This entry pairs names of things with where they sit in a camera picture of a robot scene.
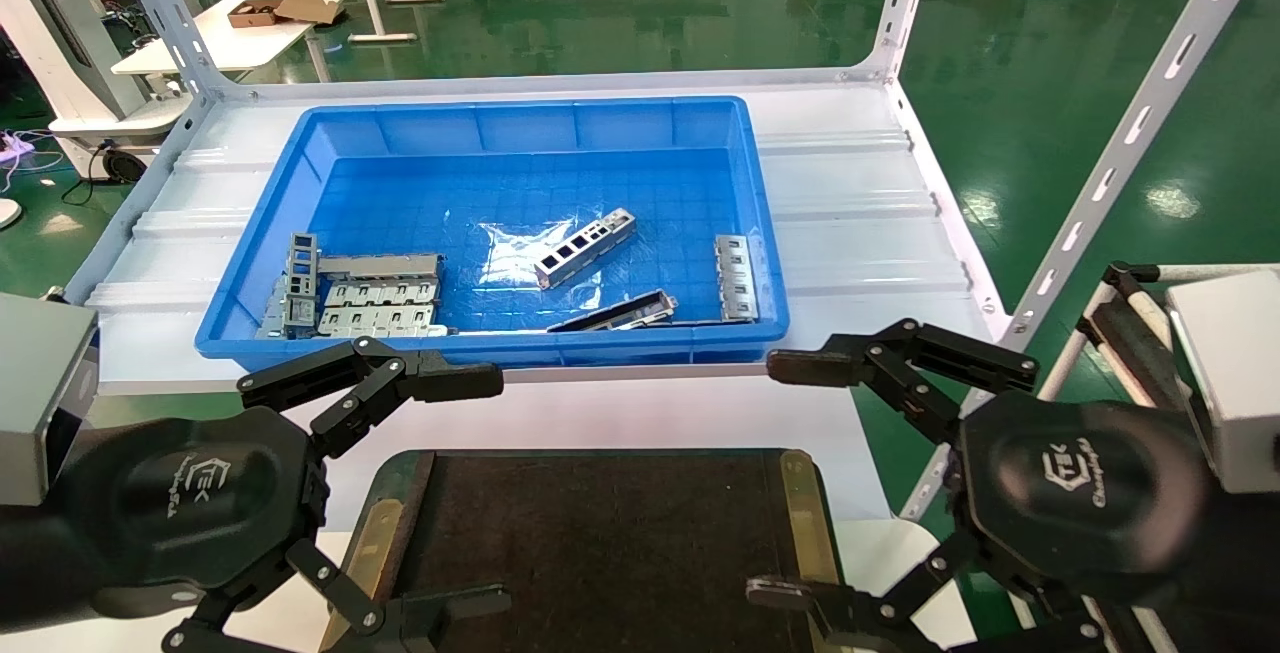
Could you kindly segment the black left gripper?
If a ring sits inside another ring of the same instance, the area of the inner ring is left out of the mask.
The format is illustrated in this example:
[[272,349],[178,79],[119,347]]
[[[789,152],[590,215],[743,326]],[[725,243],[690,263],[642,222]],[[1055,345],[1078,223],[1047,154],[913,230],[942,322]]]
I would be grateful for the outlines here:
[[310,437],[265,408],[91,431],[55,485],[70,568],[59,585],[102,617],[168,612],[178,592],[205,597],[166,634],[166,652],[279,652],[223,627],[297,572],[348,624],[330,652],[438,652],[451,624],[507,611],[509,593],[490,584],[370,599],[310,540],[329,497],[323,457],[342,457],[407,401],[477,401],[504,385],[494,364],[361,337],[238,380],[244,407],[276,412],[339,392]]

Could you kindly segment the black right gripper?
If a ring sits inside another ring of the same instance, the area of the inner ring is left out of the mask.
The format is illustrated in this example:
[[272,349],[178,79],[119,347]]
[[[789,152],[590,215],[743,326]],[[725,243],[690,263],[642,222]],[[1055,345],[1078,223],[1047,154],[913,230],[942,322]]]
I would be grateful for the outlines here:
[[[824,643],[873,652],[940,652],[913,616],[970,566],[1011,563],[1028,583],[1137,603],[1172,592],[1217,493],[1181,414],[1096,401],[1055,403],[1032,392],[1033,359],[902,319],[872,334],[832,334],[818,350],[773,350],[773,382],[867,387],[934,444],[957,439],[964,513],[955,531],[882,597],[854,586],[751,577],[754,606],[801,611]],[[961,406],[927,374],[996,394],[961,423]],[[960,652],[1105,652],[1089,615],[975,640]]]

